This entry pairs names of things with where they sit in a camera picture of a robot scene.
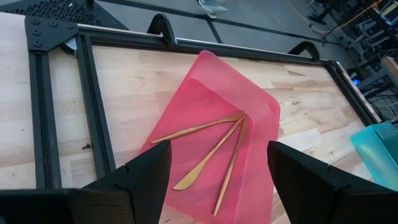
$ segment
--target pink plastic tray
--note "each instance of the pink plastic tray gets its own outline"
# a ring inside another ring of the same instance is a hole
[[[249,118],[249,131],[219,214],[212,215],[239,131],[218,149],[192,186],[182,191],[172,187],[209,153],[233,123],[217,124],[172,140],[168,205],[206,224],[271,222],[273,183],[267,145],[278,137],[279,104],[211,52],[200,53],[141,152],[151,147],[151,140],[241,110]]]

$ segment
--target teal tray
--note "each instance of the teal tray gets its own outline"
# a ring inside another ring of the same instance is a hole
[[[391,123],[370,125],[351,136],[351,142],[374,181],[398,190],[398,131]]]

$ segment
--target yellow cable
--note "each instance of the yellow cable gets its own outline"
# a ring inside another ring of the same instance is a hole
[[[309,21],[306,20],[306,18],[303,17],[303,15],[301,15],[301,13],[299,13],[296,8],[294,8],[294,6],[292,5],[292,3],[290,3],[289,0],[286,0],[287,3],[291,6],[291,8],[308,24],[311,25],[311,23]],[[369,9],[371,9],[373,6],[379,4],[381,1],[383,0],[378,0],[377,2],[371,4],[369,7],[367,7],[365,10],[363,10],[362,12],[360,12],[358,15],[354,16],[352,19],[350,19],[348,22],[344,23],[341,26],[338,26],[335,30],[341,29],[344,26],[347,26],[350,22],[353,22],[356,18],[358,18],[360,15],[364,14],[366,11],[368,11]],[[328,33],[331,30],[326,30],[326,31],[322,31],[322,30],[318,30],[317,28],[315,28],[314,26],[310,26],[312,29],[314,29],[315,31],[317,31],[318,33],[324,34],[324,33]]]

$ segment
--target concrete floor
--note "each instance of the concrete floor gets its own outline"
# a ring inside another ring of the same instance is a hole
[[[18,0],[2,0],[0,5],[15,2]],[[315,10],[322,12],[322,6],[310,5],[311,0],[289,0],[296,10],[304,17],[313,14]],[[96,1],[105,8],[116,19],[122,22],[128,29],[146,32],[154,15],[158,11],[141,9],[138,7],[113,4],[109,2]],[[203,14],[196,0],[141,0],[139,2],[153,6],[161,6],[179,11]],[[225,5],[229,11],[218,15],[218,18],[228,21],[240,22],[252,26],[263,27],[270,30],[286,32],[295,35],[315,38],[320,36],[309,28],[298,14],[289,6],[287,0],[226,0]],[[167,14],[175,35],[187,39],[216,42],[216,39],[208,25],[203,19],[183,17],[175,14]],[[329,30],[335,26],[330,16],[325,18],[327,26],[314,24],[319,30]],[[276,34],[275,32],[264,32],[262,30],[248,29],[238,26],[231,26],[219,22],[213,22],[214,27],[224,44],[252,47],[274,52],[287,53],[294,46],[305,39],[291,37],[289,35]],[[328,37],[330,42],[337,42],[332,35]],[[318,47],[321,58],[337,60],[345,68],[355,66],[349,54],[339,45],[312,41]]]

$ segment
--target gold spoon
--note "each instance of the gold spoon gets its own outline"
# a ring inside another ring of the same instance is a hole
[[[241,118],[235,122],[231,129],[223,136],[223,138],[217,143],[217,145],[207,154],[205,158],[202,159],[183,179],[178,182],[173,189],[174,190],[185,190],[189,186],[191,186],[194,181],[198,178],[200,171],[206,165],[207,161],[211,158],[211,156],[220,148],[220,146],[225,142],[225,140],[234,132],[234,130],[239,126],[240,123],[244,120],[245,114],[241,116]]]
[[[176,133],[169,134],[167,136],[155,139],[155,140],[151,141],[150,143],[151,144],[156,144],[156,143],[159,143],[159,142],[161,142],[163,140],[175,139],[175,138],[178,138],[180,136],[183,136],[183,135],[186,135],[186,134],[190,134],[190,133],[194,133],[196,131],[205,129],[205,128],[210,127],[210,126],[215,125],[215,124],[221,124],[221,123],[225,123],[225,122],[237,121],[239,118],[242,117],[242,115],[243,115],[243,111],[240,111],[240,112],[238,112],[236,114],[232,114],[232,115],[227,116],[225,118],[221,118],[221,119],[219,119],[217,121],[213,121],[213,122],[210,122],[210,123],[207,123],[207,124],[195,126],[195,127],[192,127],[192,128],[187,128],[187,129],[184,129],[182,131],[177,131]]]
[[[225,194],[226,188],[228,186],[229,180],[231,178],[232,170],[233,170],[234,165],[235,165],[236,157],[238,156],[239,148],[242,146],[244,138],[246,137],[246,134],[248,133],[248,128],[249,128],[248,120],[245,119],[243,121],[243,124],[242,124],[242,128],[241,128],[241,132],[239,134],[238,142],[236,143],[234,155],[232,156],[231,162],[229,163],[228,171],[226,172],[226,175],[225,175],[225,178],[224,178],[223,186],[221,187],[220,194],[218,195],[216,208],[214,209],[214,213],[213,213],[214,215],[217,215],[218,210],[221,207],[221,203],[223,202],[224,194]]]

